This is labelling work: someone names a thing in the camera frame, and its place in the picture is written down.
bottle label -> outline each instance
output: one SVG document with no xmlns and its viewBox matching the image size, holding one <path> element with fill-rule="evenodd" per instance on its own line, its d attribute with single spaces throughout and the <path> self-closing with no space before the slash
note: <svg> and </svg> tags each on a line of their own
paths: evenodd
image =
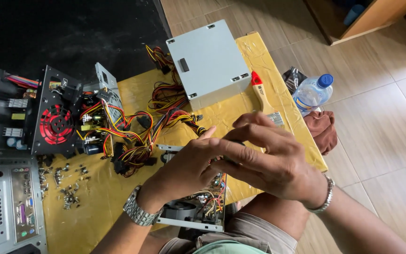
<svg viewBox="0 0 406 254">
<path fill-rule="evenodd" d="M 296 105 L 297 105 L 297 107 L 299 108 L 299 110 L 302 111 L 302 112 L 310 112 L 310 111 L 313 111 L 313 110 L 315 110 L 315 109 L 317 109 L 317 108 L 319 107 L 319 106 L 309 106 L 309 105 L 306 105 L 305 103 L 303 103 L 303 102 L 300 100 L 299 97 L 297 97 L 297 98 L 295 99 L 295 102 L 296 102 Z"/>
</svg>

wristwatch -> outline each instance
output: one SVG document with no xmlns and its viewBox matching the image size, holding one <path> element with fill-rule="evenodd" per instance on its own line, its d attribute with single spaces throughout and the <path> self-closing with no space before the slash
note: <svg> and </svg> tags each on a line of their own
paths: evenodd
<svg viewBox="0 0 406 254">
<path fill-rule="evenodd" d="M 126 200 L 125 205 L 123 205 L 123 211 L 125 211 L 131 218 L 131 220 L 137 225 L 151 226 L 157 222 L 159 216 L 161 216 L 162 211 L 164 211 L 164 208 L 161 208 L 161 210 L 154 214 L 147 213 L 142 208 L 140 208 L 136 202 L 137 193 L 139 192 L 140 187 L 142 186 L 137 185 L 137 187 L 134 188 L 133 192 Z"/>
<path fill-rule="evenodd" d="M 309 209 L 307 208 L 308 211 L 312 212 L 312 213 L 320 213 L 325 211 L 325 209 L 327 209 L 327 207 L 330 205 L 330 202 L 332 201 L 332 197 L 333 197 L 333 188 L 335 187 L 335 181 L 333 181 L 330 177 L 326 176 L 324 174 L 325 178 L 327 179 L 328 182 L 328 193 L 327 193 L 327 198 L 325 199 L 325 202 L 323 205 L 321 205 L 319 208 L 317 209 Z"/>
</svg>

blue bottle cap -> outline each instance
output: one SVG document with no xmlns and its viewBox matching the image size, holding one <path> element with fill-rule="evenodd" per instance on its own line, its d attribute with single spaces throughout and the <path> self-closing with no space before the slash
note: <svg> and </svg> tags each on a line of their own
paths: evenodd
<svg viewBox="0 0 406 254">
<path fill-rule="evenodd" d="M 331 84 L 333 84 L 333 80 L 334 80 L 334 78 L 332 75 L 324 74 L 324 75 L 320 76 L 320 78 L 317 80 L 317 84 L 322 88 L 327 88 Z"/>
</svg>

plastic water bottle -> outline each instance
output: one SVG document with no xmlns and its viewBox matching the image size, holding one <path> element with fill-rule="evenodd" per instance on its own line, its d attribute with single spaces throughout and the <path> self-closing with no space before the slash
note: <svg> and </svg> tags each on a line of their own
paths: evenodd
<svg viewBox="0 0 406 254">
<path fill-rule="evenodd" d="M 302 116 L 306 116 L 330 99 L 333 92 L 331 84 L 333 76 L 330 74 L 303 80 L 292 95 Z"/>
</svg>

brown cloth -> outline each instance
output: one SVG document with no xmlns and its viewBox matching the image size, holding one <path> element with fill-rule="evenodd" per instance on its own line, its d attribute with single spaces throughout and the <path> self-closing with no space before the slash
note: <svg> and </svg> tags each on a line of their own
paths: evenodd
<svg viewBox="0 0 406 254">
<path fill-rule="evenodd" d="M 338 143 L 335 114 L 332 111 L 313 111 L 306 115 L 303 120 L 305 120 L 320 153 L 327 155 Z"/>
</svg>

